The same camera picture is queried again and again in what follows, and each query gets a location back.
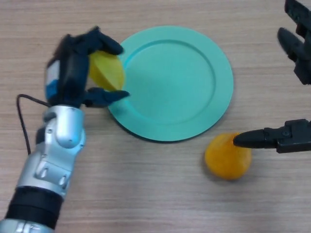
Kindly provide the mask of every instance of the silver robotic arm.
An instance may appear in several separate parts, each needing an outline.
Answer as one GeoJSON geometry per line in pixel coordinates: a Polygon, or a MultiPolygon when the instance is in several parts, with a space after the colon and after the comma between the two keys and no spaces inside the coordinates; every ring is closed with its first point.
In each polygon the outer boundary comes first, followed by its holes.
{"type": "Polygon", "coordinates": [[[65,200],[76,157],[85,145],[84,113],[58,105],[43,116],[0,233],[52,233],[65,200]]]}
{"type": "Polygon", "coordinates": [[[46,68],[43,125],[36,147],[27,158],[0,233],[53,233],[73,175],[74,164],[86,142],[86,107],[104,108],[127,96],[126,91],[85,91],[89,55],[103,50],[119,55],[123,48],[98,27],[76,37],[66,35],[46,68]]]}

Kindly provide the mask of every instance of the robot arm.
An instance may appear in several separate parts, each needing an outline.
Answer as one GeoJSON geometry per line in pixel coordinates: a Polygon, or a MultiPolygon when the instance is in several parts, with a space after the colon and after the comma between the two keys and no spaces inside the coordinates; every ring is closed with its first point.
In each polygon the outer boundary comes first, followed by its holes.
{"type": "Polygon", "coordinates": [[[88,56],[123,48],[95,27],[86,34],[67,35],[46,68],[46,99],[50,108],[36,134],[36,148],[24,165],[0,233],[53,233],[66,198],[74,164],[86,142],[80,106],[106,107],[129,95],[126,91],[85,91],[88,56]]]}
{"type": "MultiPolygon", "coordinates": [[[[297,24],[294,34],[280,28],[277,34],[280,45],[295,62],[294,72],[302,84],[311,84],[311,11],[296,0],[285,1],[285,12],[297,24]]],[[[275,148],[278,153],[311,150],[311,123],[305,119],[290,120],[279,129],[265,128],[242,133],[233,143],[245,148],[275,148]]]]}

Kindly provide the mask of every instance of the wood grain surface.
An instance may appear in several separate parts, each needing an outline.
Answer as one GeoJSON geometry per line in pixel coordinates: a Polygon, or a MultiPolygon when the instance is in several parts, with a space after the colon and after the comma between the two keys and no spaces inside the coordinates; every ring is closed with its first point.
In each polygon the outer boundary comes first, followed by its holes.
{"type": "MultiPolygon", "coordinates": [[[[302,3],[311,7],[310,0],[302,3]]],[[[0,0],[0,217],[26,159],[15,108],[19,93],[43,99],[43,77],[59,39],[94,25],[121,42],[156,25],[181,25],[212,38],[235,75],[220,122],[193,140],[156,144],[134,138],[106,110],[87,110],[79,156],[57,233],[308,233],[311,155],[255,150],[248,173],[229,183],[202,164],[219,133],[311,119],[303,86],[276,39],[295,30],[284,0],[0,0]]],[[[44,107],[24,100],[34,145],[44,107]]]]}

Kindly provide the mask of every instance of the orange fruit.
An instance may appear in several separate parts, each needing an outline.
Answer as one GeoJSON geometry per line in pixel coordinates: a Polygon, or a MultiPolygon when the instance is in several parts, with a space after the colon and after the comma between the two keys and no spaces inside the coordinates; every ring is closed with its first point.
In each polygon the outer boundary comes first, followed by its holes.
{"type": "Polygon", "coordinates": [[[251,149],[233,144],[233,139],[238,134],[223,133],[216,136],[205,151],[205,162],[209,170],[225,180],[242,177],[252,162],[251,149]]]}

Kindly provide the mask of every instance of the wooden table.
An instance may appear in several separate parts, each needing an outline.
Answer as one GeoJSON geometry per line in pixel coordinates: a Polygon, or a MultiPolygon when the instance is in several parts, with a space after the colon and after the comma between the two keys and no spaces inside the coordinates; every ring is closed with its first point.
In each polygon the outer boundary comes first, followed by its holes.
{"type": "MultiPolygon", "coordinates": [[[[309,0],[302,0],[311,7],[309,0]]],[[[107,111],[86,112],[87,146],[62,208],[58,233],[289,233],[311,230],[311,156],[255,150],[241,180],[206,172],[203,153],[219,133],[280,127],[310,118],[303,86],[276,39],[295,29],[284,0],[0,0],[0,217],[26,148],[19,93],[44,98],[43,77],[59,39],[99,25],[118,41],[148,27],[191,27],[225,51],[235,93],[225,117],[193,140],[162,145],[124,132],[107,111]]],[[[44,107],[23,101],[34,145],[44,107]]]]}

